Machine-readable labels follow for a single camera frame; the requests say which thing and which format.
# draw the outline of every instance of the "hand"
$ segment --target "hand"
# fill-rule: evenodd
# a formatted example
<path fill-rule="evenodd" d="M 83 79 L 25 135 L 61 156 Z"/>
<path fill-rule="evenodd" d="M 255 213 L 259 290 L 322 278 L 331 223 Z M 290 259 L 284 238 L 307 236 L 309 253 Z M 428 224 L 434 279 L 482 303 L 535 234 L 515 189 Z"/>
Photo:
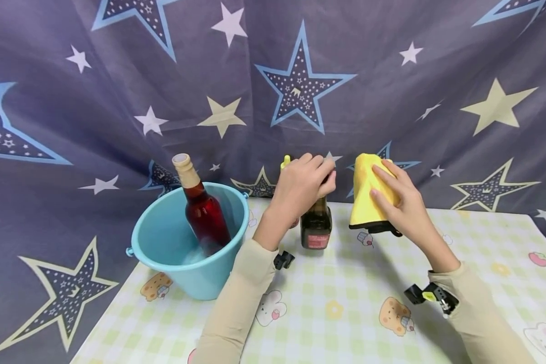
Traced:
<path fill-rule="evenodd" d="M 253 239 L 267 250 L 277 250 L 292 223 L 318 199 L 336 189 L 334 167 L 333 159 L 313 157 L 310 153 L 286 165 Z"/>
<path fill-rule="evenodd" d="M 333 159 L 313 157 L 310 153 L 292 160 L 281 170 L 269 208 L 291 226 L 318 199 L 336 189 L 334 168 Z"/>
<path fill-rule="evenodd" d="M 427 214 L 419 190 L 416 189 L 408 174 L 392 162 L 387 160 L 382 162 L 395 177 L 389 175 L 377 165 L 373 165 L 372 170 L 388 187 L 399 195 L 400 203 L 397 206 L 392 206 L 383 193 L 376 189 L 373 189 L 370 195 L 384 212 L 388 221 L 404 236 L 418 245 L 419 248 L 442 240 Z"/>

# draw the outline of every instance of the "red label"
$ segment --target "red label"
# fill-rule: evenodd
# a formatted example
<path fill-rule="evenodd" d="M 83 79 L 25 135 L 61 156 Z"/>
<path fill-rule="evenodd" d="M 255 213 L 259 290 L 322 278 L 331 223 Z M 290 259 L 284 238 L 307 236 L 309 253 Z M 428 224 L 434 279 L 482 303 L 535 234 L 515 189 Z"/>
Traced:
<path fill-rule="evenodd" d="M 325 249 L 330 241 L 330 235 L 310 235 L 307 237 L 307 245 L 312 249 Z"/>

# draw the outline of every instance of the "blue bucket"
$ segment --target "blue bucket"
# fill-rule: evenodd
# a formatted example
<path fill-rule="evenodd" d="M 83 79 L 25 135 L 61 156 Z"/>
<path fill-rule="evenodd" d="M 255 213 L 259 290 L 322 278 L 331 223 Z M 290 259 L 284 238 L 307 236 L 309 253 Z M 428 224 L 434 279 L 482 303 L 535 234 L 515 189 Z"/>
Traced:
<path fill-rule="evenodd" d="M 185 216 L 182 188 L 166 193 L 140 216 L 131 234 L 128 256 L 164 272 L 194 299 L 216 299 L 229 278 L 249 223 L 248 195 L 221 184 L 204 183 L 220 203 L 232 240 L 205 257 Z"/>

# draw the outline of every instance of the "bottle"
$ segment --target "bottle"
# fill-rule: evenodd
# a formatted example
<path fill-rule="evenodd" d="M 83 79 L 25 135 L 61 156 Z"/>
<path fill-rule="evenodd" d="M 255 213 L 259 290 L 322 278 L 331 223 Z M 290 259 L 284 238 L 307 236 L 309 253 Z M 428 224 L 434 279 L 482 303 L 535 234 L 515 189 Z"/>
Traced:
<path fill-rule="evenodd" d="M 188 201 L 185 210 L 186 219 L 204 254 L 211 256 L 231 241 L 220 204 L 204 189 L 188 154 L 176 154 L 172 158 L 172 164 L 180 177 L 180 183 Z"/>
<path fill-rule="evenodd" d="M 290 162 L 291 162 L 291 156 L 289 156 L 288 154 L 285 154 L 285 157 L 283 158 L 283 163 L 281 163 L 281 169 L 280 170 L 283 171 L 285 166 L 288 165 Z M 299 218 L 295 219 L 295 221 L 291 224 L 289 229 L 293 229 L 298 224 L 299 224 Z"/>
<path fill-rule="evenodd" d="M 325 196 L 301 216 L 301 246 L 306 249 L 326 249 L 332 232 L 332 211 Z"/>

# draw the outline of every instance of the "table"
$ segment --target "table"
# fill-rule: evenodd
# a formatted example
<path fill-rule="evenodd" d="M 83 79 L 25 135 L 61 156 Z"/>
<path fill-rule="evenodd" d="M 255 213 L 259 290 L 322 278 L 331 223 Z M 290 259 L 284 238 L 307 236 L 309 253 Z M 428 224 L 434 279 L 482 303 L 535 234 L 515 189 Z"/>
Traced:
<path fill-rule="evenodd" d="M 268 204 L 249 199 L 251 237 Z M 426 258 L 407 238 L 366 235 L 348 226 L 351 204 L 330 203 L 328 248 L 299 244 L 289 230 L 281 250 L 296 256 L 264 296 L 274 314 L 258 315 L 241 363 L 464 363 L 461 339 L 438 304 L 412 306 L 411 284 L 428 284 Z M 526 215 L 429 210 L 439 232 L 492 289 L 510 325 L 546 363 L 546 239 Z M 86 339 L 73 364 L 187 363 L 213 302 L 189 299 L 175 285 L 159 298 L 140 294 L 158 272 L 139 264 Z M 380 309 L 396 299 L 410 311 L 400 336 L 381 326 Z"/>

